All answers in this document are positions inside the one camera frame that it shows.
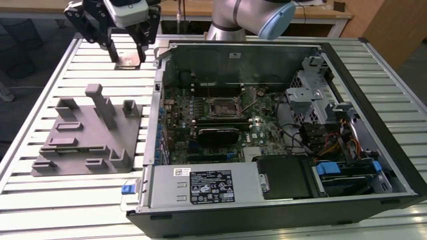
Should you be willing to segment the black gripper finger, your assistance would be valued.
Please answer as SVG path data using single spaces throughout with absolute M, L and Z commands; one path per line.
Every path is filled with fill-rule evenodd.
M 138 57 L 142 63 L 147 60 L 148 46 L 156 42 L 160 19 L 162 7 L 156 4 L 148 7 L 148 19 L 128 27 L 128 34 L 136 44 Z
M 102 32 L 99 28 L 99 22 L 84 10 L 83 0 L 72 0 L 68 2 L 64 9 L 64 16 L 84 39 L 91 44 L 98 43 L 100 48 L 108 52 L 111 61 L 116 63 L 119 61 L 119 54 L 115 47 L 115 42 L 111 38 L 112 28 L 115 28 L 116 25 L 114 24 L 114 27 L 108 32 Z

